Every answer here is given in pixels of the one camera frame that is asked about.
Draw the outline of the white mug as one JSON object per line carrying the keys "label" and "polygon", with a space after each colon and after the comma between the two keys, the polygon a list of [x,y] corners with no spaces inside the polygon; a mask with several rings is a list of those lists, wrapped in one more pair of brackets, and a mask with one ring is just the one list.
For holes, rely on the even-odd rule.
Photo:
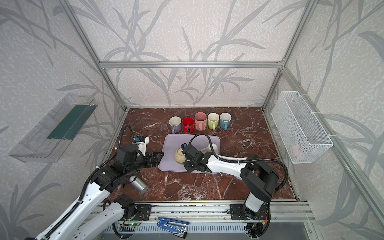
{"label": "white mug", "polygon": [[207,147],[201,149],[201,152],[202,152],[203,154],[205,154],[205,153],[207,153],[207,152],[211,152],[211,153],[215,152],[215,154],[219,155],[219,154],[220,154],[220,151],[219,151],[218,146],[217,146],[216,144],[212,144],[212,147],[213,147],[213,149],[211,148],[210,145],[208,145]]}

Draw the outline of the red mug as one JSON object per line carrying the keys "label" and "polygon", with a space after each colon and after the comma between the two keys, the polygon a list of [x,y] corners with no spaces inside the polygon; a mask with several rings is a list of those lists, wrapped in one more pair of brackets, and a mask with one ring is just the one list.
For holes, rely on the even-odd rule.
{"label": "red mug", "polygon": [[185,117],[182,125],[185,133],[191,134],[195,130],[195,120],[192,117]]}

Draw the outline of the purple mug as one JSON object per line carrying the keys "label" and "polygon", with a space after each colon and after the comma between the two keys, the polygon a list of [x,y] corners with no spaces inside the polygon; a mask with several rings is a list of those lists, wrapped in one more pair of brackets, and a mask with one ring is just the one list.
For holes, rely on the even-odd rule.
{"label": "purple mug", "polygon": [[174,116],[169,119],[169,126],[172,134],[179,134],[182,131],[182,119]]}

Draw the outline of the pink patterned mug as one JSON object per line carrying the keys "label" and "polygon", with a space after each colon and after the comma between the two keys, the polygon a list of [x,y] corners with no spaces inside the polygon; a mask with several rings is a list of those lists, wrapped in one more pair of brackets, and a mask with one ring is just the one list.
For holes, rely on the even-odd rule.
{"label": "pink patterned mug", "polygon": [[207,115],[203,112],[195,114],[195,129],[197,131],[204,131],[207,127]]}

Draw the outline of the light green mug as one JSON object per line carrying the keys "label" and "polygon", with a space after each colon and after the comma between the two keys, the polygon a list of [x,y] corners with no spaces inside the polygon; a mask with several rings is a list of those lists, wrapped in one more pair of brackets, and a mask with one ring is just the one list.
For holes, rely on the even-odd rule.
{"label": "light green mug", "polygon": [[207,123],[209,129],[215,131],[219,125],[220,122],[220,116],[216,113],[210,113],[207,116]]}

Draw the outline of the blue mug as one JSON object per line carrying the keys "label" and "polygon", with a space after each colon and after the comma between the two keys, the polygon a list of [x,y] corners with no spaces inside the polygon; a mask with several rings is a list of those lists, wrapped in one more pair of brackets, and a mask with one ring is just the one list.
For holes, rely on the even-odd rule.
{"label": "blue mug", "polygon": [[229,113],[220,114],[220,126],[224,131],[226,131],[229,128],[231,121],[232,121],[231,114]]}

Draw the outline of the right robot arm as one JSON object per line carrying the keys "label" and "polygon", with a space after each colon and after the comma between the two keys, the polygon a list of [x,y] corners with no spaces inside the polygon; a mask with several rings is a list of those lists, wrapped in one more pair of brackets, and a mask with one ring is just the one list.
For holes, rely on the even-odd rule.
{"label": "right robot arm", "polygon": [[221,173],[242,180],[250,191],[244,203],[244,211],[251,214],[259,212],[262,206],[270,203],[275,192],[286,184],[289,176],[287,166],[279,160],[263,159],[256,155],[240,159],[219,156],[213,145],[209,145],[203,152],[191,144],[182,144],[176,151],[175,158],[182,160],[188,173]]}

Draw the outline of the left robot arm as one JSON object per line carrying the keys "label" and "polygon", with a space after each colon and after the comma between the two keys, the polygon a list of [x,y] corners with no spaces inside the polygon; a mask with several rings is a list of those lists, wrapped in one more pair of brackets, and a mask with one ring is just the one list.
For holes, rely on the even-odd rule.
{"label": "left robot arm", "polygon": [[84,224],[84,220],[127,178],[143,168],[159,165],[163,152],[147,153],[147,143],[137,142],[118,147],[113,163],[97,167],[87,178],[79,198],[37,240],[91,240],[106,227],[136,214],[135,201],[128,196],[117,198],[106,210]]}

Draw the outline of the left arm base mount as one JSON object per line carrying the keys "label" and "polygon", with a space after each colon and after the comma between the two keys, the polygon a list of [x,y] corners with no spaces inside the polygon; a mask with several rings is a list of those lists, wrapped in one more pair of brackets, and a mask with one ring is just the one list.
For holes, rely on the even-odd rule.
{"label": "left arm base mount", "polygon": [[127,221],[148,221],[151,214],[152,205],[139,204],[132,199],[120,199],[117,202],[122,206],[123,220]]}

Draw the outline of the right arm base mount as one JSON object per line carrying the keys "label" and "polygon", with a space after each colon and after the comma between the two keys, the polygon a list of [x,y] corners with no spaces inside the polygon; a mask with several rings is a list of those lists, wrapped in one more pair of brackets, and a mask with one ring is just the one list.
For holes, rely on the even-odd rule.
{"label": "right arm base mount", "polygon": [[251,210],[246,204],[230,204],[226,213],[231,216],[231,220],[256,220],[267,222],[271,219],[270,203],[263,202],[259,210]]}

